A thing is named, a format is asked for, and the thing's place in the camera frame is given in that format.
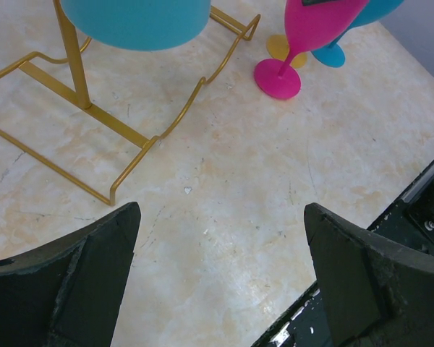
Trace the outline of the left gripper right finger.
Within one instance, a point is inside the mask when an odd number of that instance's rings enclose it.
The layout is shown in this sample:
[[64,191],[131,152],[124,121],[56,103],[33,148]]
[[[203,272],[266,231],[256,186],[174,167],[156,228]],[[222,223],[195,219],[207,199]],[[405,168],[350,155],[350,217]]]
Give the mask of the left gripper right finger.
[[434,346],[434,256],[304,209],[307,243],[335,346]]

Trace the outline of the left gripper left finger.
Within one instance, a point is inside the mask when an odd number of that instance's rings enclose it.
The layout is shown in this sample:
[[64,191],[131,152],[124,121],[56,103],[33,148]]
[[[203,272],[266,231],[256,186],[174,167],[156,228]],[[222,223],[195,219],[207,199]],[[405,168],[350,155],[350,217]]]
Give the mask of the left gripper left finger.
[[0,346],[110,346],[140,220],[129,202],[0,260]]

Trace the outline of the orange wine glass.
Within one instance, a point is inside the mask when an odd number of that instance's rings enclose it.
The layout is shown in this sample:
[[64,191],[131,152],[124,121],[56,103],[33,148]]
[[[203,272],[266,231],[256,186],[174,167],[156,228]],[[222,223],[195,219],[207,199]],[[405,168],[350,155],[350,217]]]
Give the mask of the orange wine glass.
[[[283,61],[289,53],[289,44],[285,35],[271,35],[266,41],[266,48],[270,56],[274,59]],[[291,62],[291,67],[298,69],[307,63],[307,54],[298,54]]]

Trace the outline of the light blue wine glass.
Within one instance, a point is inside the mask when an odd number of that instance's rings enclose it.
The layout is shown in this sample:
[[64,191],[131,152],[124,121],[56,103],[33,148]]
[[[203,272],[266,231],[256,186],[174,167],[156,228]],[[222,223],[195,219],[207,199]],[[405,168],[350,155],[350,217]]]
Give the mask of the light blue wine glass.
[[210,18],[210,0],[61,1],[69,21],[108,46],[160,51],[198,36]]

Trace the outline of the magenta wine glass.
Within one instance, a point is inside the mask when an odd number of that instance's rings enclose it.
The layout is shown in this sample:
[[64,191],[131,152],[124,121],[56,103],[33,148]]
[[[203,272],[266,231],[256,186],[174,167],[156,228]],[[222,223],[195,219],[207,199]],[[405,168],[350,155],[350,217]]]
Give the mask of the magenta wine glass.
[[345,31],[367,5],[365,0],[286,2],[284,29],[288,54],[283,59],[264,59],[254,69],[258,87],[272,98],[288,100],[301,90],[301,79],[291,66],[301,53],[330,43]]

